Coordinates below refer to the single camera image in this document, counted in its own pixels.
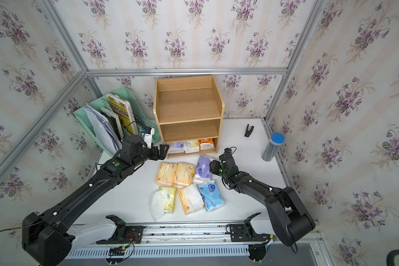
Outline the white purple tissue pack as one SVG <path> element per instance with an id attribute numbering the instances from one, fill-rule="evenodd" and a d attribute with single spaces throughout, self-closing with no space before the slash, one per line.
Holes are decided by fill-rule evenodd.
<path id="1" fill-rule="evenodd" d="M 168 154 L 182 154 L 185 153 L 184 142 L 169 143 Z"/>

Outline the purple bear tissue pack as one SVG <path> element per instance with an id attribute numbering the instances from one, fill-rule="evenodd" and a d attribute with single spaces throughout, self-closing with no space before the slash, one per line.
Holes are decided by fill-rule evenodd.
<path id="1" fill-rule="evenodd" d="M 209 157 L 204 155 L 199 156 L 193 179 L 194 184 L 203 185 L 211 181 L 212 179 L 212 174 L 210 171 L 211 162 L 212 160 Z"/>

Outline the white yellow tissue pack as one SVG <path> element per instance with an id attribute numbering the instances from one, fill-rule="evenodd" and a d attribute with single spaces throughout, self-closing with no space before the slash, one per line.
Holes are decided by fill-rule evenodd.
<path id="1" fill-rule="evenodd" d="M 184 141 L 183 149 L 187 154 L 200 152 L 200 143 L 198 140 Z"/>

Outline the pale orange tissue pack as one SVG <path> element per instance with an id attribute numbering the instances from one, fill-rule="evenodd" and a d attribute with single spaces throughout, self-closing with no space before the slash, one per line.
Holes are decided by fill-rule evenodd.
<path id="1" fill-rule="evenodd" d="M 159 186 L 171 187 L 174 184 L 176 176 L 177 164 L 163 162 L 156 177 L 156 184 Z"/>
<path id="2" fill-rule="evenodd" d="M 192 164 L 180 162 L 177 164 L 174 186 L 184 188 L 192 184 L 195 175 L 195 167 Z"/>

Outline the bright orange tissue pack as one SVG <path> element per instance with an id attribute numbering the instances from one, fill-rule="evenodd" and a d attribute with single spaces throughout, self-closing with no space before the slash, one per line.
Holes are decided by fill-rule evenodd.
<path id="1" fill-rule="evenodd" d="M 200 139 L 198 142 L 199 142 L 200 150 L 213 150 L 213 149 L 215 149 L 215 140 L 214 140 L 214 138 Z"/>

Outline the light blue tissue pack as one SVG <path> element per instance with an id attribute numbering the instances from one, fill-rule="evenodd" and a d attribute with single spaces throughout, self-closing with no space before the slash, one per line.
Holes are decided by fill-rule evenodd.
<path id="1" fill-rule="evenodd" d="M 226 204 L 215 180 L 198 186 L 198 190 L 207 212 L 213 212 Z"/>

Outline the orange flower tissue pack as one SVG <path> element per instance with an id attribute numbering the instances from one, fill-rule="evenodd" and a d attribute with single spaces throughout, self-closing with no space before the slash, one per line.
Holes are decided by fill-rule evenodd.
<path id="1" fill-rule="evenodd" d="M 196 184 L 179 189 L 179 195 L 186 216 L 205 208 L 202 195 Z"/>

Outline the yellow green tissue pack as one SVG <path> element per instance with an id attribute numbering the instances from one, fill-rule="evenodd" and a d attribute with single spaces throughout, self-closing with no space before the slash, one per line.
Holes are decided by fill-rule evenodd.
<path id="1" fill-rule="evenodd" d="M 173 214 L 176 202 L 176 187 L 161 186 L 150 198 L 150 213 L 154 221 L 165 214 Z"/>

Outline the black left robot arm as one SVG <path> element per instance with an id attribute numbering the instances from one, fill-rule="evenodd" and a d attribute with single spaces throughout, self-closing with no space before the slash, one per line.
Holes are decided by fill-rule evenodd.
<path id="1" fill-rule="evenodd" d="M 73 223 L 99 198 L 121 184 L 148 160 L 164 160 L 169 146 L 147 146 L 143 137 L 131 135 L 122 148 L 103 163 L 80 188 L 40 215 L 31 213 L 22 223 L 22 248 L 42 266 L 57 266 L 67 255 L 99 240 L 124 236 L 125 222 L 110 215 L 74 232 Z"/>

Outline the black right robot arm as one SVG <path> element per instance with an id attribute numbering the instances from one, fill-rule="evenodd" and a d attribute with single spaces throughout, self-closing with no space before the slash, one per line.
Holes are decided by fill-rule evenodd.
<path id="1" fill-rule="evenodd" d="M 225 149 L 225 153 L 209 166 L 210 172 L 222 177 L 222 182 L 228 189 L 248 195 L 266 207 L 272 234 L 284 245 L 292 246 L 315 230 L 312 216 L 293 188 L 270 186 L 256 180 L 249 173 L 240 171 L 231 149 Z"/>

